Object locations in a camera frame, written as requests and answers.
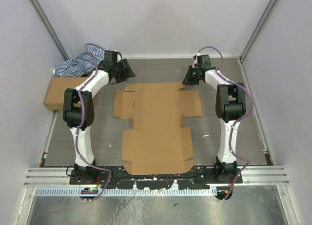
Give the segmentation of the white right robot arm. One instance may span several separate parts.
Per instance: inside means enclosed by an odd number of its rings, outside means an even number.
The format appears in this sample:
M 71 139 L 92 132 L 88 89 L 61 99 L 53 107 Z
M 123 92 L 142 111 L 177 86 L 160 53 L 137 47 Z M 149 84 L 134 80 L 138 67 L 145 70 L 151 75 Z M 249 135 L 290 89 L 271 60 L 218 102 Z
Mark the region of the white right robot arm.
M 244 84 L 226 78 L 211 65 L 209 55 L 196 53 L 189 66 L 184 85 L 204 81 L 216 90 L 215 112 L 220 120 L 220 147 L 213 174 L 219 183 L 226 183 L 237 171 L 236 141 L 240 119 L 246 113 Z

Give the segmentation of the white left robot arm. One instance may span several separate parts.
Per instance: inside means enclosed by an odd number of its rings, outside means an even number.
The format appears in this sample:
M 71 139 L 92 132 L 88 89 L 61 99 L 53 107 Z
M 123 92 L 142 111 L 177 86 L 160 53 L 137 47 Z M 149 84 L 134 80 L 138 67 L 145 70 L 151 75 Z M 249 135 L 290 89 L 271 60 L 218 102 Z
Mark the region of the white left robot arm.
M 71 177 L 93 184 L 102 168 L 96 166 L 91 146 L 91 126 L 94 122 L 94 96 L 112 79 L 116 83 L 135 77 L 126 58 L 118 51 L 107 50 L 104 59 L 96 65 L 91 75 L 79 86 L 64 92 L 63 120 L 73 136 L 75 164 Z

